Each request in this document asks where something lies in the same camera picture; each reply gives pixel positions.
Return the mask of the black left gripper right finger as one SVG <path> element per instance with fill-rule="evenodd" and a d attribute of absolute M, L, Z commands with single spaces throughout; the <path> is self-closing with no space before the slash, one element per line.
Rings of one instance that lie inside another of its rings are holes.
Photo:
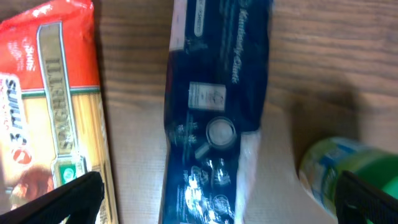
<path fill-rule="evenodd" d="M 397 223 L 397 199 L 347 170 L 337 181 L 335 208 L 339 224 Z"/>

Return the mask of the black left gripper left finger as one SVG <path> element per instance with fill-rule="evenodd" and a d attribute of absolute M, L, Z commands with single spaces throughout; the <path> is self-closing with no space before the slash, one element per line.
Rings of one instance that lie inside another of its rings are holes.
<path fill-rule="evenodd" d="M 99 172 L 81 177 L 1 215 L 1 224 L 67 223 L 95 224 L 104 200 L 104 183 Z"/>

